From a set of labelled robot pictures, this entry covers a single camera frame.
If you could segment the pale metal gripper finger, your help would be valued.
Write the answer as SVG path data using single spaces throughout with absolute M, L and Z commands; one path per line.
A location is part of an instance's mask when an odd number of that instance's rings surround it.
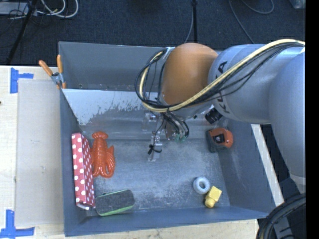
M 155 129 L 158 122 L 156 114 L 150 111 L 144 111 L 144 131 L 152 131 Z
M 159 159 L 162 152 L 162 142 L 160 141 L 161 131 L 154 131 L 151 137 L 151 142 L 149 144 L 148 150 L 148 161 L 155 162 Z

